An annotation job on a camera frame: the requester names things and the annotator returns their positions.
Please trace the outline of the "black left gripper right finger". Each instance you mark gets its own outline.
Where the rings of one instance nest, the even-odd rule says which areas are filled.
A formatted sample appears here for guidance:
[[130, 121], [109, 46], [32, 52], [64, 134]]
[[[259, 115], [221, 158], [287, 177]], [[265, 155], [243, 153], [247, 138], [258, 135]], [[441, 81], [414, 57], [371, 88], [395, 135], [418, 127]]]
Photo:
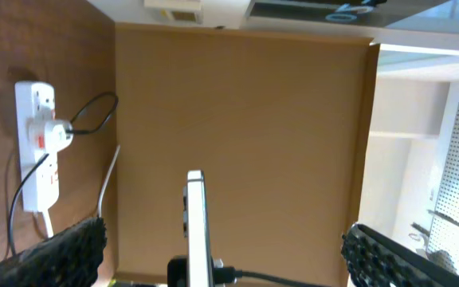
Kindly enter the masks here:
[[459, 276], [355, 223], [342, 236], [341, 255], [357, 287], [459, 287]]

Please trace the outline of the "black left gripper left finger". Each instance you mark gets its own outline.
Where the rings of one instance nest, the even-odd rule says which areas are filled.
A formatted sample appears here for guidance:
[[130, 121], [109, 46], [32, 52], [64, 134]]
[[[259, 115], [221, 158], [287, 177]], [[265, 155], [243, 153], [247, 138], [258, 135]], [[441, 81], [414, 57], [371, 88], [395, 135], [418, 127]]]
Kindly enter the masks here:
[[0, 287], [86, 287], [98, 279], [107, 245], [102, 218], [78, 222], [0, 262]]

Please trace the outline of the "black flip smartphone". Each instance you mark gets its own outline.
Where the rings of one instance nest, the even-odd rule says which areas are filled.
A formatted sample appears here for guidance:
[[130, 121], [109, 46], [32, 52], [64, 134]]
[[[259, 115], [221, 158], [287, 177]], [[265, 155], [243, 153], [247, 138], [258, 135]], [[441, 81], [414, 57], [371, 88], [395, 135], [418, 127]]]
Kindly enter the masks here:
[[186, 235], [190, 263], [195, 271], [211, 270], [210, 228], [206, 203], [206, 185], [201, 170], [186, 175]]

